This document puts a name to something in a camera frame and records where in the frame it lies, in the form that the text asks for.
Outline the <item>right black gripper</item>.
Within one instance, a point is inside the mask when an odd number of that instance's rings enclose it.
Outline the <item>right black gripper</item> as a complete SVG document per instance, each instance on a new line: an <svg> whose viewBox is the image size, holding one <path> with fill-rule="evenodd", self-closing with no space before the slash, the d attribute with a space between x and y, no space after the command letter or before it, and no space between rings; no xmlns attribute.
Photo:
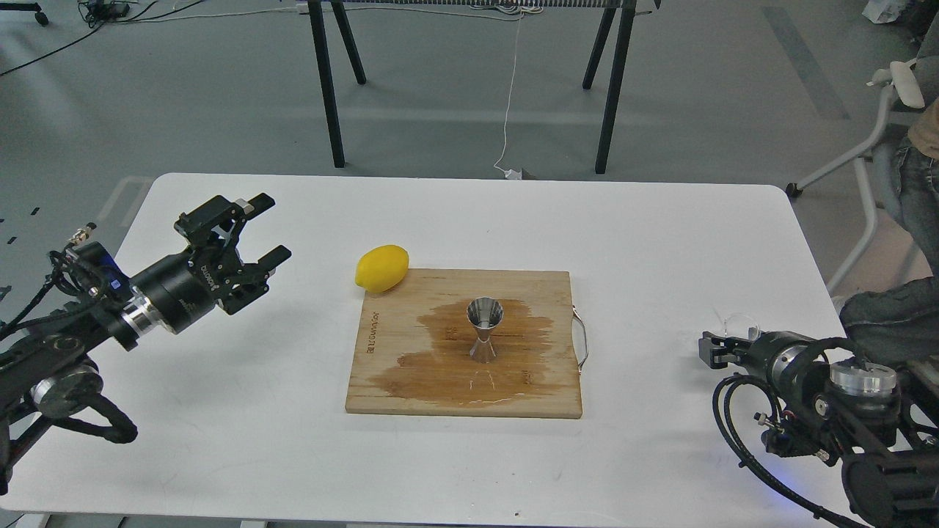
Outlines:
<svg viewBox="0 0 939 528"><path fill-rule="evenodd" d="M814 338L792 331L755 333L748 339L705 331L698 357L711 369L741 365L750 382L771 389L824 389L826 364L807 351Z"/></svg>

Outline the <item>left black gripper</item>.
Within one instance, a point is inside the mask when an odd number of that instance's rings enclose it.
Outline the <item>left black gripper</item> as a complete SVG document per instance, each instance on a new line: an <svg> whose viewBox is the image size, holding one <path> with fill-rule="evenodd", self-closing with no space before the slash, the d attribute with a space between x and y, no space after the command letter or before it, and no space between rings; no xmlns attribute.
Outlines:
<svg viewBox="0 0 939 528"><path fill-rule="evenodd" d="M235 201L215 195L175 221L175 231L188 245L184 253L161 258L131 278L128 327L144 335L154 326L179 334L208 314L215 305L234 315L268 290L268 278L292 255L278 245L255 263L244 263L238 253L239 236L249 220L274 207L268 194ZM208 266L223 268L216 281Z"/></svg>

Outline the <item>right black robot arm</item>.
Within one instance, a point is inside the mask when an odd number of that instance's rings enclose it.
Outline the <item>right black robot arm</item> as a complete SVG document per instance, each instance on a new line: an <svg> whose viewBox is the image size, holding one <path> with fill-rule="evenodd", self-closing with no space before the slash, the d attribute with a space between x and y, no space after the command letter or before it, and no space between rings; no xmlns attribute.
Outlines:
<svg viewBox="0 0 939 528"><path fill-rule="evenodd" d="M715 387L712 411L740 466L773 491L838 527L937 525L936 357L888 364L843 337L758 329L747 337L705 331L698 354L712 369L745 369ZM731 399L745 386L770 405L754 417L766 452L841 465L849 508L860 521L793 491L745 447L731 418Z"/></svg>

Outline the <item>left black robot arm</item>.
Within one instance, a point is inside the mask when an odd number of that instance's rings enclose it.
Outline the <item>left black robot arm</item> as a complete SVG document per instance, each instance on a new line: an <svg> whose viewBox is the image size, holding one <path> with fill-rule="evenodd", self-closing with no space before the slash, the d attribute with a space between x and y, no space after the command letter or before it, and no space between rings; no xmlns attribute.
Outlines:
<svg viewBox="0 0 939 528"><path fill-rule="evenodd" d="M268 292L268 278L291 257L279 245L255 263L237 250L248 221L272 208L268 194L249 200L216 195L182 213L175 231L186 247L134 276L124 274L100 243L96 224L79 228L48 254L51 272L2 337L21 338L2 354L2 492L15 465L52 427L132 442L134 422L103 395L103 377L90 352L114 339L135 348L155 327L172 334L220 307L232 315Z"/></svg>

